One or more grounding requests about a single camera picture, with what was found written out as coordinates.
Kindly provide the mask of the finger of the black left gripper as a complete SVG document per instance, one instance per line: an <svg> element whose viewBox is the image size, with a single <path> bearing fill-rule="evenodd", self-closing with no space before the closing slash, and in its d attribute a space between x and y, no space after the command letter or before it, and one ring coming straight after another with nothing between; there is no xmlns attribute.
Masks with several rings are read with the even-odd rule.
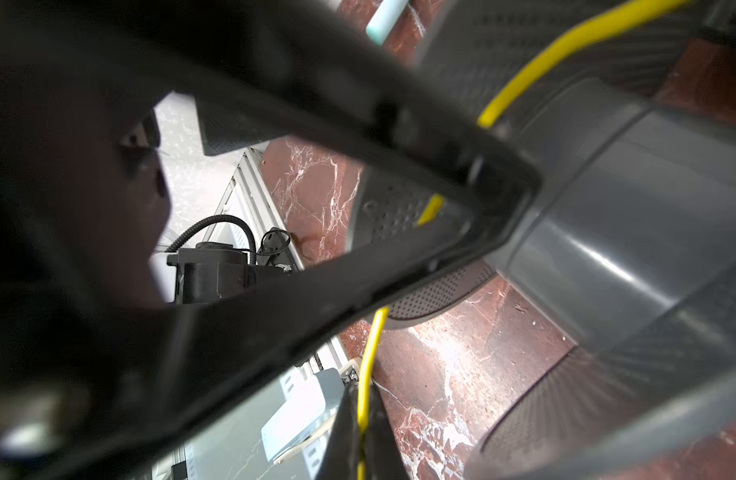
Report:
<svg viewBox="0 0 736 480"><path fill-rule="evenodd" d="M541 185L354 28L353 3L0 1L0 479L115 478L371 308L501 246ZM170 306L149 266L208 153L259 170L307 269Z"/></svg>

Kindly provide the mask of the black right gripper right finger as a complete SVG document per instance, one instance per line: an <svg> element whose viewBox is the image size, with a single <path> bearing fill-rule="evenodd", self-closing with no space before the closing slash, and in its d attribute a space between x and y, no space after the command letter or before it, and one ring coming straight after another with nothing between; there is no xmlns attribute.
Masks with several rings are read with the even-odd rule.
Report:
<svg viewBox="0 0 736 480"><path fill-rule="evenodd" d="M366 478L408 480L401 452L379 390L371 385L366 430Z"/></svg>

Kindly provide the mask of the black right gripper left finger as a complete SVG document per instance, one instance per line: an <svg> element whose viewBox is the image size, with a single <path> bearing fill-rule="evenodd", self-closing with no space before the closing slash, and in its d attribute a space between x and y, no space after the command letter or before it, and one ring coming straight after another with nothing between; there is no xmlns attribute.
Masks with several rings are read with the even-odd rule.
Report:
<svg viewBox="0 0 736 480"><path fill-rule="evenodd" d="M358 387L347 387L341 398L317 480L356 480L361 460L362 432L357 420Z"/></svg>

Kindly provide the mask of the grey perforated spool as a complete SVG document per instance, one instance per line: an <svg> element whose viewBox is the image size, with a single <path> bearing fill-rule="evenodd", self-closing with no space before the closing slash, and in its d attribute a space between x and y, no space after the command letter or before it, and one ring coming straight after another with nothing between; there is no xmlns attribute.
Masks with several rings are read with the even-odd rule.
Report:
<svg viewBox="0 0 736 480"><path fill-rule="evenodd" d="M736 126L654 97L689 37L736 45L736 1L695 1L568 59L501 119L543 185L510 239L399 298L409 327L493 276L574 340L481 438L471 479L581 479L736 422Z"/></svg>

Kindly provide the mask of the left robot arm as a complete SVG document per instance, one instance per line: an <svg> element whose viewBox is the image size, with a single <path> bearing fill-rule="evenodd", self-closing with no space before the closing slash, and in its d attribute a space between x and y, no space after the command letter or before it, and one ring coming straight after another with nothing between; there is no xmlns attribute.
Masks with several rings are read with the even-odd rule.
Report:
<svg viewBox="0 0 736 480"><path fill-rule="evenodd" d="M462 214L315 268L177 249L134 130L177 91L443 194ZM0 479L115 479L370 310L505 243L541 177L304 1L0 1Z"/></svg>

